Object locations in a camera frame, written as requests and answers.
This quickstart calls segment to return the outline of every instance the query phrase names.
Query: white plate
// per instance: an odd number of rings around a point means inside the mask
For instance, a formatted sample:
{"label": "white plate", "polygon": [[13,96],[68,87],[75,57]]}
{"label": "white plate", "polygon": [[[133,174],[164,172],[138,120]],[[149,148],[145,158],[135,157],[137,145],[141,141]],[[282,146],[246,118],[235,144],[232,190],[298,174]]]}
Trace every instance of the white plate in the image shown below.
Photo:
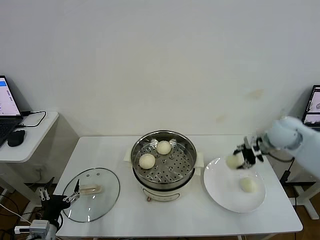
{"label": "white plate", "polygon": [[[244,192],[240,179],[251,177],[258,185],[257,192]],[[253,169],[232,170],[224,157],[212,160],[204,169],[204,185],[210,196],[222,207],[237,213],[248,213],[265,200],[266,186]]]}

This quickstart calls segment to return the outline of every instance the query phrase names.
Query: laptop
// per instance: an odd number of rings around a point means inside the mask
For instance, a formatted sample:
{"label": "laptop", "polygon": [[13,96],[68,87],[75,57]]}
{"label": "laptop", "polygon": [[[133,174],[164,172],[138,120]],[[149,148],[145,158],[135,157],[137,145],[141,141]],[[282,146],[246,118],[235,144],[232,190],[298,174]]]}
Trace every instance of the laptop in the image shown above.
{"label": "laptop", "polygon": [[304,125],[320,132],[320,85],[314,85],[302,117]]}
{"label": "laptop", "polygon": [[0,146],[22,119],[23,117],[11,94],[6,77],[0,75]]}

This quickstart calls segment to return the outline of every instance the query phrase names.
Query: steamed bun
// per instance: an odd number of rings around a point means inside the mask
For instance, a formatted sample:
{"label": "steamed bun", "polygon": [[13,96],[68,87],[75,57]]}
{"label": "steamed bun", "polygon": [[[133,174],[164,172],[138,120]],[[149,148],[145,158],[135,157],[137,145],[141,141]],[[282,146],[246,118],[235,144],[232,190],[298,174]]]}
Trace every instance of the steamed bun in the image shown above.
{"label": "steamed bun", "polygon": [[254,193],[258,191],[258,185],[251,177],[242,178],[240,180],[240,186],[246,193]]}
{"label": "steamed bun", "polygon": [[161,155],[166,155],[171,151],[171,144],[168,141],[158,142],[156,145],[156,151]]}
{"label": "steamed bun", "polygon": [[226,158],[226,164],[231,169],[237,169],[245,162],[243,154],[240,152],[237,155],[230,155]]}
{"label": "steamed bun", "polygon": [[151,169],[155,165],[155,163],[156,159],[150,153],[143,154],[139,159],[139,165],[143,169]]}

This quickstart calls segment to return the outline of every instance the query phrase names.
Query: laptop screen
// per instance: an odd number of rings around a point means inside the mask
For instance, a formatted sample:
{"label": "laptop screen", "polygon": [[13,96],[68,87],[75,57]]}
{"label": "laptop screen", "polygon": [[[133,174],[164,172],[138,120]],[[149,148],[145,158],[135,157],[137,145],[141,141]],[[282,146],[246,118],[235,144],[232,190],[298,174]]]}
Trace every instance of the laptop screen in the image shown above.
{"label": "laptop screen", "polygon": [[0,117],[20,116],[20,112],[11,95],[6,79],[0,77]]}

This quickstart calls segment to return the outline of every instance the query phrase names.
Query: pot handle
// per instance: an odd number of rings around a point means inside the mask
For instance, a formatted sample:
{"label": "pot handle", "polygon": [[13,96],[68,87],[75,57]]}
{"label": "pot handle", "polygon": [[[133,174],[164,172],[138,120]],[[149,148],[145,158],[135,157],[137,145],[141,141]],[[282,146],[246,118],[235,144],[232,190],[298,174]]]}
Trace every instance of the pot handle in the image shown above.
{"label": "pot handle", "polygon": [[127,162],[129,167],[132,167],[131,160],[130,160],[130,155],[131,155],[131,148],[129,148],[126,151],[126,153],[124,155],[124,158],[123,158],[123,161]]}
{"label": "pot handle", "polygon": [[204,163],[204,154],[202,152],[197,152],[196,153],[196,161],[194,164],[194,174],[197,176],[201,176],[201,168],[203,168],[205,166]]}

